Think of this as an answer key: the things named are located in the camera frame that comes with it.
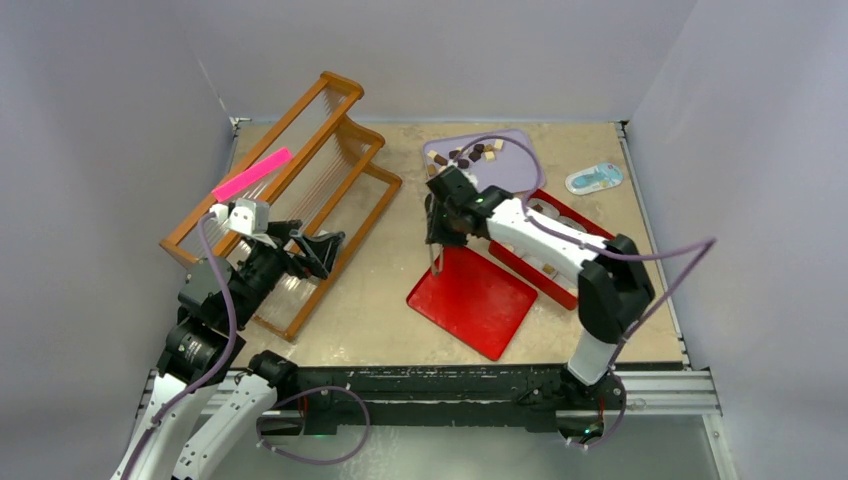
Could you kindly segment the pink flat box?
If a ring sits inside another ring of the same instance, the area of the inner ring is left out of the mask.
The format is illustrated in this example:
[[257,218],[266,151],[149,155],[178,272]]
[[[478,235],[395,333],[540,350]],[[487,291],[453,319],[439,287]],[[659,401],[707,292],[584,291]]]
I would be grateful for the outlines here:
[[283,147],[224,181],[212,190],[212,196],[217,203],[227,203],[238,198],[248,189],[278,174],[292,158],[291,152]]

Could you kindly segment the lavender plastic tray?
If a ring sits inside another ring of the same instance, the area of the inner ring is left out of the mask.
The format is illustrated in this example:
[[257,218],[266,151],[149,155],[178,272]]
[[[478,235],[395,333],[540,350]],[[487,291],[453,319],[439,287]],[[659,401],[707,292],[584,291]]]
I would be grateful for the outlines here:
[[[440,165],[434,162],[431,153],[438,154],[453,163],[453,160],[449,157],[451,151],[464,147],[472,140],[486,135],[502,135],[511,138],[536,153],[531,139],[525,131],[510,128],[427,141],[421,148],[423,159],[428,165],[440,168]],[[488,161],[482,155],[479,160],[471,161],[469,167],[463,169],[463,172],[476,179],[478,190],[484,190],[489,185],[496,185],[511,193],[521,193],[534,188],[541,188],[546,182],[545,174],[538,174],[537,172],[537,163],[523,149],[512,142],[505,142],[501,150],[494,151],[492,161]]]

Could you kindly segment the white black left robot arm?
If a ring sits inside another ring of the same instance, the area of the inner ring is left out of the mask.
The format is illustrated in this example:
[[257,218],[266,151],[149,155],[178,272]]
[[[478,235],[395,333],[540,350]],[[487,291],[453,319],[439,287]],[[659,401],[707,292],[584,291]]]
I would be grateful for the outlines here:
[[238,268],[215,255],[207,235],[212,215],[197,224],[204,255],[180,293],[176,325],[155,367],[152,392],[116,479],[205,479],[249,428],[269,410],[296,404],[303,422],[310,396],[332,386],[307,388],[301,369],[270,351],[252,357],[225,403],[197,423],[245,345],[239,331],[283,276],[325,279],[345,239],[342,232],[304,235],[298,220],[251,231],[252,249]]

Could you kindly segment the red box lid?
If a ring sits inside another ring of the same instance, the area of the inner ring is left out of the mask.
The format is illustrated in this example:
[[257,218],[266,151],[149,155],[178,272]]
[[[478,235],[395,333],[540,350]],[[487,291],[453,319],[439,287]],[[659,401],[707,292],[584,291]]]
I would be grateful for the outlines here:
[[499,360],[538,292],[466,247],[447,247],[442,270],[422,275],[407,305],[483,357]]

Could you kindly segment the black metal base rail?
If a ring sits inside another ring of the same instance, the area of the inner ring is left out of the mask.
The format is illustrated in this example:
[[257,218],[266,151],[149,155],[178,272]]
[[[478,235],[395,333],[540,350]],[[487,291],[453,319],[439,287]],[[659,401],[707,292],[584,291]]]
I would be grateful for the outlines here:
[[[717,414],[719,400],[707,371],[676,364],[621,364],[595,387],[569,386],[559,364],[300,367],[307,388],[332,386],[308,399],[300,422],[296,404],[269,410],[266,432],[300,428],[333,435],[346,425],[511,427],[559,433],[593,442],[612,432],[617,417]],[[228,373],[204,409],[225,403],[243,369]]]

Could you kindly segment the red chocolate box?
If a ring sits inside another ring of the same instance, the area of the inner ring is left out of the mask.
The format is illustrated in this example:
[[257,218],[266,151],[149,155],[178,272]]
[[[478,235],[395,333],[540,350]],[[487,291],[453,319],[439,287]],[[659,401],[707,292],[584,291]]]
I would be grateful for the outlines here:
[[[610,234],[544,190],[537,190],[530,197],[529,206],[538,213],[553,218],[579,232],[589,234],[590,236],[598,236],[605,240],[614,238],[613,234]],[[546,294],[557,304],[567,310],[575,310],[577,308],[578,292],[576,285],[550,264],[532,257],[529,253],[518,247],[494,241],[489,244],[488,253],[511,269],[518,277],[523,278],[540,292]]]

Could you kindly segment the black handled metal tongs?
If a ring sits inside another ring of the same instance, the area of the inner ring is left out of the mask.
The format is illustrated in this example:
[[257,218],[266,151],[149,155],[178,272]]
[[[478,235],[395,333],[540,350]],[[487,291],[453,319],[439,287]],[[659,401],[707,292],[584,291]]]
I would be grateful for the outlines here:
[[436,277],[444,269],[444,246],[440,243],[430,243],[427,245],[430,259],[430,273]]

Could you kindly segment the orange wooden shelf rack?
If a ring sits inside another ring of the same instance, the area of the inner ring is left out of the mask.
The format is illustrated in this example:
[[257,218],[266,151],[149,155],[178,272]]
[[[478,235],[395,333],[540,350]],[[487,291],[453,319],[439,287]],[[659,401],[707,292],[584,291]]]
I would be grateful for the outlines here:
[[266,201],[274,220],[300,220],[306,234],[342,227],[346,238],[326,280],[283,280],[255,315],[255,322],[292,342],[400,190],[403,181],[374,164],[384,146],[379,133],[348,115],[363,87],[330,71],[276,122],[227,174],[238,173],[288,148],[293,155],[280,173],[257,187],[251,198]]

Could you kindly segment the white blue oval package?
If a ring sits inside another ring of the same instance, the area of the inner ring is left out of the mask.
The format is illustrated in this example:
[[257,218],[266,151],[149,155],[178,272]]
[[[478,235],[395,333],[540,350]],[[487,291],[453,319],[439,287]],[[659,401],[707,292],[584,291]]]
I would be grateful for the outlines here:
[[620,167],[604,162],[570,174],[565,180],[565,186],[572,194],[582,196],[614,188],[623,180],[624,173]]

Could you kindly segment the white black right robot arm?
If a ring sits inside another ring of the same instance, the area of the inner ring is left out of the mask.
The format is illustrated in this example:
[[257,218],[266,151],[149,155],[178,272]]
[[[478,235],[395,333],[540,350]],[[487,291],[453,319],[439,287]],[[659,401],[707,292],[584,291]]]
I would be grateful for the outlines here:
[[606,239],[580,232],[494,185],[478,190],[453,166],[426,185],[426,243],[461,247],[474,236],[509,244],[576,286],[582,332],[566,364],[569,374],[561,381],[561,392],[576,407],[596,399],[626,333],[655,298],[634,241],[625,235]]

